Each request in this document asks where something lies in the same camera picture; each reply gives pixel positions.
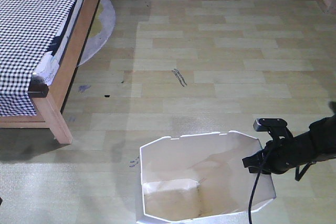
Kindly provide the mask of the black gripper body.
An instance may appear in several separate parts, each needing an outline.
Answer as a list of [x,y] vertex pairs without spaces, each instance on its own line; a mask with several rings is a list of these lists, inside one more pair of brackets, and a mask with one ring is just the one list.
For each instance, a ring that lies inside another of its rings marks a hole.
[[272,137],[265,147],[252,156],[242,159],[245,168],[256,174],[283,174],[302,165],[315,163],[315,149],[309,132],[293,136],[286,128],[270,128]]

